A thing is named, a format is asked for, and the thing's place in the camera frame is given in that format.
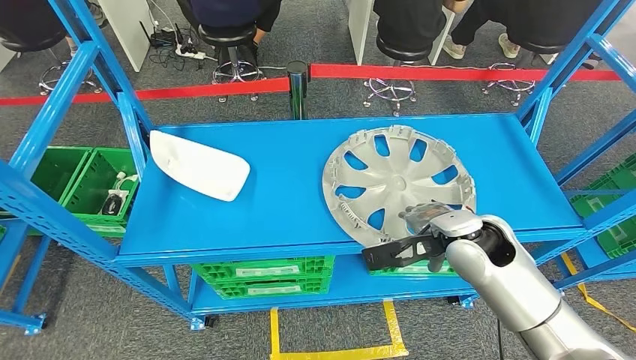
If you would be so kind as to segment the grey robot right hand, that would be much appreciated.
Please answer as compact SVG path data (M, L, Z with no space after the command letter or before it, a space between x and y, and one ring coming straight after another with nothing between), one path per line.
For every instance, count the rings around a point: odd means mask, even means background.
M455 208L442 202L428 202L407 206L398 213L398 217L406 222L410 233L416 235L425 230L434 218L454 210Z

